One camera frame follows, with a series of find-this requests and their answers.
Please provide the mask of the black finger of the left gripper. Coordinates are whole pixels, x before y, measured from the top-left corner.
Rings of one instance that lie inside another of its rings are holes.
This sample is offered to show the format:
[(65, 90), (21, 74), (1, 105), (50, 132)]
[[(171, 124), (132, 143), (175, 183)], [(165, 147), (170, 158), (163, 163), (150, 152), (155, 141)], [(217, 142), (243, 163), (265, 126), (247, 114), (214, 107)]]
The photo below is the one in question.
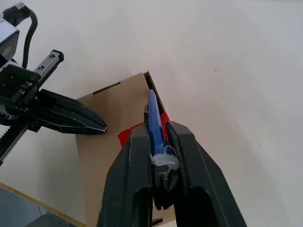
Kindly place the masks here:
[(65, 108), (69, 110), (79, 110), (82, 108), (87, 108), (79, 101), (62, 96), (60, 94), (50, 92), (48, 90), (42, 89), (37, 99), (35, 100), (35, 108)]
[(69, 110), (65, 108), (32, 108), (28, 118), (43, 127), (67, 134), (96, 135), (108, 129), (107, 123), (87, 108)]

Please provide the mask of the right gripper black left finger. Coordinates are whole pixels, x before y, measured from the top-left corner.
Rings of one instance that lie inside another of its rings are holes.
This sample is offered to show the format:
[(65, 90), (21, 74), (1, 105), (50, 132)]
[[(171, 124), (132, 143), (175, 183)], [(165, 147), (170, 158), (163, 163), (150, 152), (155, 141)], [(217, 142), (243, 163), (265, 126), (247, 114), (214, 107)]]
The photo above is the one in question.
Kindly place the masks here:
[(147, 124), (133, 128), (110, 167), (98, 227), (152, 226), (151, 145)]

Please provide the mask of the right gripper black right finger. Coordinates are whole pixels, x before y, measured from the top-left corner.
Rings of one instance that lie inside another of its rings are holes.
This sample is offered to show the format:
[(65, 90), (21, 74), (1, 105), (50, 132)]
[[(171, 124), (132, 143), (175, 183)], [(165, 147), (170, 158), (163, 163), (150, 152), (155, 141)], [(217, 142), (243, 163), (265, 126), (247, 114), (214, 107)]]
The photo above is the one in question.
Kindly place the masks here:
[(179, 227), (245, 227), (227, 181), (215, 161), (197, 142), (190, 129), (166, 123), (171, 146), (180, 161), (179, 195), (174, 200)]

